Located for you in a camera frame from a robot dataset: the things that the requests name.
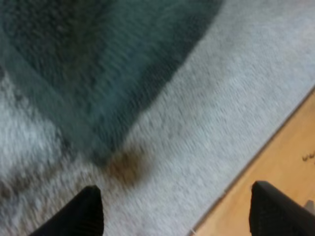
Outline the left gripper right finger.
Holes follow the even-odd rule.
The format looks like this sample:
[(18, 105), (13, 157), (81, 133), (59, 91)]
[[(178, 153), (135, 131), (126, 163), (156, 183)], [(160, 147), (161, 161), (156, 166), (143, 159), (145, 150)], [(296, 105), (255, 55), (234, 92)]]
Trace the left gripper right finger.
[(315, 216), (267, 181), (252, 185), (250, 233), (253, 236), (313, 236)]

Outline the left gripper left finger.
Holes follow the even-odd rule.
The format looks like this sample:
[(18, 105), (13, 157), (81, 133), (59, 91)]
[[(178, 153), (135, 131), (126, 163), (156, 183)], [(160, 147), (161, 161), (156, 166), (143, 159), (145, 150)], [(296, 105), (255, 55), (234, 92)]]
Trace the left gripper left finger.
[(87, 186), (32, 236), (101, 236), (104, 213), (100, 189)]

